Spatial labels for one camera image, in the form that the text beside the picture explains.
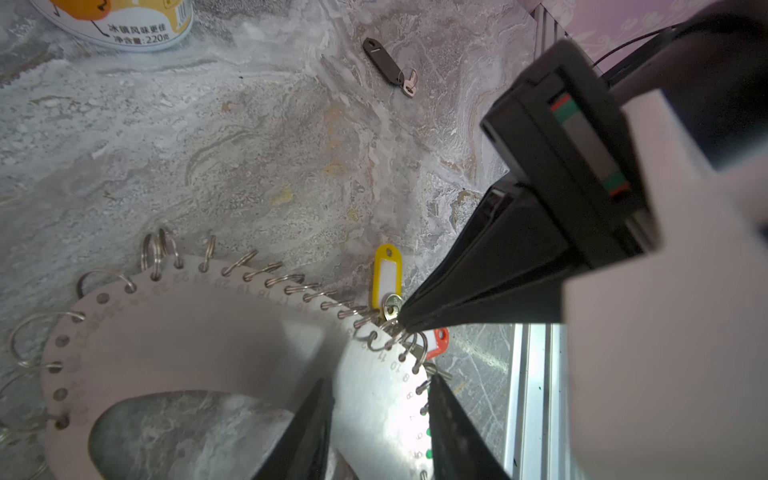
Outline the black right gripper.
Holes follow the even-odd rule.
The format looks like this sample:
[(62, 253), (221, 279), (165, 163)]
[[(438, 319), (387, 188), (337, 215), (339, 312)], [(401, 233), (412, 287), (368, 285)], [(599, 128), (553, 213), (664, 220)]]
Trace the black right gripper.
[(574, 42), (556, 42), (527, 67), (481, 128), (549, 215), (510, 175), (494, 183), (403, 306), (399, 322), (409, 333), (561, 323), (566, 279), (585, 263), (601, 268), (652, 243), (627, 119)]

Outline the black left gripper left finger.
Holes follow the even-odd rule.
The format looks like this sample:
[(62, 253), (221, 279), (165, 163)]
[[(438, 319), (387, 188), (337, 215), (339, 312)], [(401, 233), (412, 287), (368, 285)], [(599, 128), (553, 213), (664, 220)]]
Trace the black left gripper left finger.
[(254, 479), (324, 479), (334, 404), (330, 381), (319, 379)]

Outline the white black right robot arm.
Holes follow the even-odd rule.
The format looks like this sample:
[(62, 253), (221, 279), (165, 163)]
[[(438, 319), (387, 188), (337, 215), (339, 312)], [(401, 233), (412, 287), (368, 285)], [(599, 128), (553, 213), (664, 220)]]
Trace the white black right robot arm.
[(718, 1), (605, 74), (561, 40), (481, 127), (508, 166), (445, 259), (405, 302), (407, 333), (557, 323), (563, 283), (657, 241), (623, 107), (658, 90), (717, 167), (767, 139), (767, 5)]

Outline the black key tag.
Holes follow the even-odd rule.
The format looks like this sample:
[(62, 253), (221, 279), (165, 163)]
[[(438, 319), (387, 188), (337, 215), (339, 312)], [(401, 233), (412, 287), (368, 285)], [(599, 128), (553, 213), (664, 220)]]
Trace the black key tag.
[(385, 47), (376, 39), (366, 38), (362, 42), (362, 46), (368, 58), (388, 83), (399, 87), (409, 98), (415, 96), (418, 83), (418, 73), (415, 69), (411, 68), (410, 73), (406, 75)]

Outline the red key tag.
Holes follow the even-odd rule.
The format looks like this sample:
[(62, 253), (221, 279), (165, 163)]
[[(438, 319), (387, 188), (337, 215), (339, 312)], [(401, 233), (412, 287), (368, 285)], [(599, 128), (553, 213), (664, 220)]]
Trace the red key tag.
[(444, 354), (450, 345), (450, 333), (447, 328), (425, 331), (427, 339), (427, 359), (432, 360)]

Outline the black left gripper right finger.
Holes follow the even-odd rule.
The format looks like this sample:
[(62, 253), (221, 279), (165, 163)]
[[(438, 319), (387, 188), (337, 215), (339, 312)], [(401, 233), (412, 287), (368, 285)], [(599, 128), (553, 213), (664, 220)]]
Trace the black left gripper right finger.
[(435, 479), (509, 479), (441, 376), (430, 379), (428, 407)]

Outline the yellow key tag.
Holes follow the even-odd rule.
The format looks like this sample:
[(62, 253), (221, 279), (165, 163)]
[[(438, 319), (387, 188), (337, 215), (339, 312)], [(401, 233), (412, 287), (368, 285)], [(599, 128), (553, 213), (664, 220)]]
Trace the yellow key tag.
[(379, 309), (390, 294), (402, 294), (402, 255), (392, 244), (378, 247), (373, 262), (371, 306)]

